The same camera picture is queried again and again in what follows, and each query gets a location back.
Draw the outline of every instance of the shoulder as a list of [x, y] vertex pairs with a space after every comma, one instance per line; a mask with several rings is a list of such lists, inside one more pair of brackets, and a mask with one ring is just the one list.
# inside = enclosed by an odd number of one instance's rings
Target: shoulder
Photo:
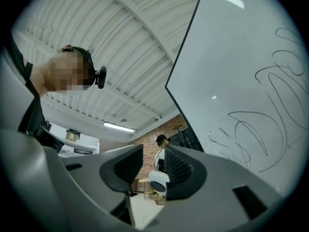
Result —
[[21, 72], [22, 75], [24, 75], [27, 60], [24, 59], [23, 55], [18, 49], [12, 34], [9, 35], [9, 38], [5, 44], [5, 48], [7, 49], [7, 52], [11, 57], [16, 68]]

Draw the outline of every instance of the corrugated ceiling panel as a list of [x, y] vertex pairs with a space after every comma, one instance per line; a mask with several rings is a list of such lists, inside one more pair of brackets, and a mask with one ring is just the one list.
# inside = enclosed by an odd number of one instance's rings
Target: corrugated ceiling panel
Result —
[[[148, 31], [135, 13], [147, 15], [157, 28], [156, 33], [176, 54], [191, 20], [197, 0], [33, 0], [24, 13], [24, 28], [35, 41], [42, 41], [59, 51], [67, 44], [90, 49], [96, 70], [108, 68], [107, 83], [149, 110], [161, 113], [173, 102], [164, 89], [172, 63], [166, 51]], [[33, 45], [21, 40], [22, 53], [29, 60], [44, 62], [46, 56]], [[92, 86], [79, 94], [50, 93], [59, 102], [90, 116], [123, 126], [139, 128], [153, 117], [134, 109], [105, 90]]]

